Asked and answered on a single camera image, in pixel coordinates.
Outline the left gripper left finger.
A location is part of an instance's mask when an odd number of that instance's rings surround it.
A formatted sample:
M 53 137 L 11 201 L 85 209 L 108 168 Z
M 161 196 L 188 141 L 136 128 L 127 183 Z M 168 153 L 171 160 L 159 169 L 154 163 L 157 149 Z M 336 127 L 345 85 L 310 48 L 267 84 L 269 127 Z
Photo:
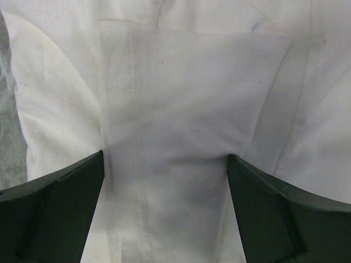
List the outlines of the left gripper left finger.
M 1 262 L 80 262 L 104 181 L 102 151 L 1 191 Z

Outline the white t-shirt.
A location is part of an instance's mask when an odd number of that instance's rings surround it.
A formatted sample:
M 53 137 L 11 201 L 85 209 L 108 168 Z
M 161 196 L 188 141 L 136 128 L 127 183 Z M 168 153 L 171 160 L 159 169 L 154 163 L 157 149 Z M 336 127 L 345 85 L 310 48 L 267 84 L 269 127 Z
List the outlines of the white t-shirt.
M 82 262 L 244 262 L 226 157 L 350 202 L 350 1 L 1 1 L 33 180 L 104 151 Z

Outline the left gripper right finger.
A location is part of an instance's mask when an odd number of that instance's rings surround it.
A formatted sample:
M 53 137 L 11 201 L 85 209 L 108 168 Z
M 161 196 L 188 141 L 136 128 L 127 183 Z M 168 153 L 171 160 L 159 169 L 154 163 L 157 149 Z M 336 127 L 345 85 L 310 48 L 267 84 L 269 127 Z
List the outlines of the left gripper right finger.
M 350 204 L 315 195 L 229 155 L 247 262 L 350 262 Z

